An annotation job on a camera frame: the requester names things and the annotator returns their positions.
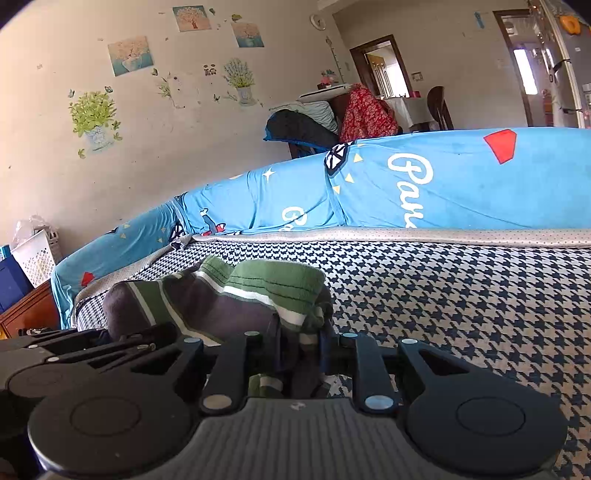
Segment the green brown striped shirt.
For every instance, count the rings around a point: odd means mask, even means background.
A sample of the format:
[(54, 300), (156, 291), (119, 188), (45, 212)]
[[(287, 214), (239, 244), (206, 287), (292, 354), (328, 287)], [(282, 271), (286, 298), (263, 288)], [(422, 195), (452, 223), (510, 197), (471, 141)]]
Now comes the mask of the green brown striped shirt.
[(250, 376), (249, 395), (322, 399), (329, 393), (322, 348), (332, 335), (332, 296), (315, 267), (263, 259), (231, 265), (208, 256), (158, 280), (116, 283), (103, 310), (114, 340), (164, 323), (207, 346), (257, 332), (270, 342), (273, 365)]

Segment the brown wooden cabinet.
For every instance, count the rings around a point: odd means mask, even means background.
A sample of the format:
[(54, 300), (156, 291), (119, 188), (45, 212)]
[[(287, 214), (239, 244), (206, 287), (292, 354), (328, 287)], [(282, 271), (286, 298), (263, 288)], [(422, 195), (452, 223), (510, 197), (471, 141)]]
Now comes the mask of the brown wooden cabinet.
[(44, 282), (3, 312), (0, 321), (2, 340), (18, 337), (20, 330), (45, 327), (59, 330), (50, 282)]

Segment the blue storage box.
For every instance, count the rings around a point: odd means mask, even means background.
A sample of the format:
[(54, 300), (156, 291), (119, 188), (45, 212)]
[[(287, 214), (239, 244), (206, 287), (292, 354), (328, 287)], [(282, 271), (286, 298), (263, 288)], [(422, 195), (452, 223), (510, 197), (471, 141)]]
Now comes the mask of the blue storage box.
[(8, 252), (8, 247), (3, 247), (1, 252), (8, 254), (0, 262), (0, 312), (3, 313), (33, 291), (34, 287), (14, 256)]

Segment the white plastic basket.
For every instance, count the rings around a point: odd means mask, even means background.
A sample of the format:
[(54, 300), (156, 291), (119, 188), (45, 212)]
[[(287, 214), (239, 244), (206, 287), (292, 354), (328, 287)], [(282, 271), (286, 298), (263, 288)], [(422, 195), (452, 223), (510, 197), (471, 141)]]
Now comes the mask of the white plastic basket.
[(34, 288), (51, 278), (55, 266), (63, 258), (57, 232), (47, 229), (39, 231), (11, 253)]

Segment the houndstooth sofa seat cover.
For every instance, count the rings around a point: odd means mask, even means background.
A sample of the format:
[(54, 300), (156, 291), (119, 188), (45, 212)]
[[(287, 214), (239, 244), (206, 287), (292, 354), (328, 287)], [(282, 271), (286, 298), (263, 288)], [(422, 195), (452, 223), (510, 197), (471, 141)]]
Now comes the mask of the houndstooth sofa seat cover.
[(557, 475), (589, 477), (588, 231), (335, 229), (194, 239), (93, 281), (76, 297), (72, 325), (103, 327), (103, 299), (115, 282), (155, 280), (208, 255), (314, 266), (325, 273), (339, 332), (367, 333), (385, 346), (423, 340), (558, 399), (568, 434)]

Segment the blue cartoon sofa back cover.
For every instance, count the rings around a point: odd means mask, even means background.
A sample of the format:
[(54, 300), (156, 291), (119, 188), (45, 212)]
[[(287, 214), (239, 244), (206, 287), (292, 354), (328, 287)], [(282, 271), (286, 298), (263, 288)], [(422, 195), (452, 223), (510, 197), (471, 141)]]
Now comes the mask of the blue cartoon sofa back cover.
[(575, 128), (454, 130), (359, 139), (183, 193), (62, 260), (60, 325), (89, 283), (168, 244), (329, 227), (586, 229), (590, 134)]

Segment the red patterned cloth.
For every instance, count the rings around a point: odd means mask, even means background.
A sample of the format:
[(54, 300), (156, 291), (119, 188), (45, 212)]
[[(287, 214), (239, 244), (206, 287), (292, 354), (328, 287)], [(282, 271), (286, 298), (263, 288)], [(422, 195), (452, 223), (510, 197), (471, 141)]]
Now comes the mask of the red patterned cloth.
[(339, 141), (347, 143), (359, 139), (396, 136), (400, 131), (401, 127), (391, 106), (376, 98), (365, 85), (353, 84), (349, 90), (349, 103)]

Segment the dark wooden chair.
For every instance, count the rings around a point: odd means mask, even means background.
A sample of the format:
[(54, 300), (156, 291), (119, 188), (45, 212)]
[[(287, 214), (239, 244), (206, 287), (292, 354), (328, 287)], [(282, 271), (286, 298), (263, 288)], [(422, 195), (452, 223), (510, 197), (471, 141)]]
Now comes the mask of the dark wooden chair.
[(431, 119), (412, 124), (410, 126), (411, 132), (447, 131), (455, 129), (443, 86), (435, 86), (429, 90), (426, 105)]

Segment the dark blue jacket pile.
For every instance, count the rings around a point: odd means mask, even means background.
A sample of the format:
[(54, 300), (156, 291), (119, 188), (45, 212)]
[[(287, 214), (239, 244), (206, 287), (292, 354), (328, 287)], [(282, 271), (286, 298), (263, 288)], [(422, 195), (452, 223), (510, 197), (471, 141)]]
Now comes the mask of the dark blue jacket pile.
[(293, 158), (325, 153), (339, 143), (339, 137), (334, 132), (303, 113), (287, 109), (270, 115), (263, 140), (287, 143)]

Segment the silver refrigerator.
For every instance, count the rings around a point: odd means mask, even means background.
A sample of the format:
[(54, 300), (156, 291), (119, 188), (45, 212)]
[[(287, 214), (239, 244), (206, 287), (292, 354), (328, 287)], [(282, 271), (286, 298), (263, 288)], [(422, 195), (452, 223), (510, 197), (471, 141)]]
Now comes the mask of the silver refrigerator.
[[(590, 22), (565, 1), (537, 1), (537, 8), (554, 125), (590, 129)], [(567, 34), (559, 24), (560, 15), (577, 17), (581, 34)]]

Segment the orange toy on fridge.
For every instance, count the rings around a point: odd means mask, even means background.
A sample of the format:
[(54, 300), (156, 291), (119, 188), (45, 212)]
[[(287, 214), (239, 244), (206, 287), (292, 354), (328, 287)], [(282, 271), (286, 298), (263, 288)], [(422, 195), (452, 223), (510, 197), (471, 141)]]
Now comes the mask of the orange toy on fridge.
[(560, 15), (558, 17), (559, 24), (563, 30), (569, 35), (580, 35), (582, 28), (581, 23), (577, 17), (573, 15)]

